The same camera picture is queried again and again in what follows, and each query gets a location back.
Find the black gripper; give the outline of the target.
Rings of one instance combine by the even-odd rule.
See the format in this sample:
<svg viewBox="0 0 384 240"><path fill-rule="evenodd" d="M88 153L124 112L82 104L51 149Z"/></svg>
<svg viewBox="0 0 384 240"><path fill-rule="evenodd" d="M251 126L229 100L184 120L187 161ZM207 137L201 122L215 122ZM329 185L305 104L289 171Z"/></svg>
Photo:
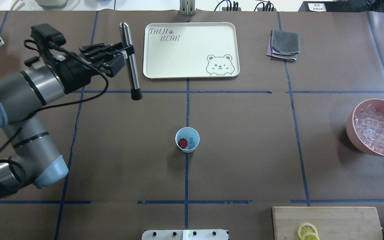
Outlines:
<svg viewBox="0 0 384 240"><path fill-rule="evenodd" d="M88 85L91 77L103 74L112 78L125 66L125 58L135 53L133 45L125 46L123 43L105 45L103 43L83 46L80 54L69 52L55 43L49 43L53 50L64 53L65 60L56 60L52 57L52 67L64 89L65 94L70 94L79 88Z"/></svg>

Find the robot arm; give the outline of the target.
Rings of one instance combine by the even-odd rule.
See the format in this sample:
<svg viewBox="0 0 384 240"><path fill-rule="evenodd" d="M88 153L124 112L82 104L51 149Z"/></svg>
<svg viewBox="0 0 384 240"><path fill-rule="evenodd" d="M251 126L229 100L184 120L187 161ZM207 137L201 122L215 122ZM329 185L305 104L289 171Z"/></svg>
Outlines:
<svg viewBox="0 0 384 240"><path fill-rule="evenodd" d="M30 184L44 189L64 179L69 168L38 112L80 104L96 96L64 104L55 100L89 84L91 77L105 80L102 96L129 60L134 66L134 46L117 43L83 46L76 54L55 42L38 43L40 56L27 61L28 69L0 80L0 129L7 141L0 148L0 199Z"/></svg>

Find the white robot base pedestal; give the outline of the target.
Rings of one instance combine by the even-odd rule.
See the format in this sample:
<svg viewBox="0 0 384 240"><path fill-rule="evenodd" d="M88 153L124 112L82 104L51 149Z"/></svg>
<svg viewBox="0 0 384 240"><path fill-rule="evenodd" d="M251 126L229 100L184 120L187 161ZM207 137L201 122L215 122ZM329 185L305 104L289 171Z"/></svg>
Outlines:
<svg viewBox="0 0 384 240"><path fill-rule="evenodd" d="M229 240L228 230L224 229L178 229L146 230L142 240Z"/></svg>

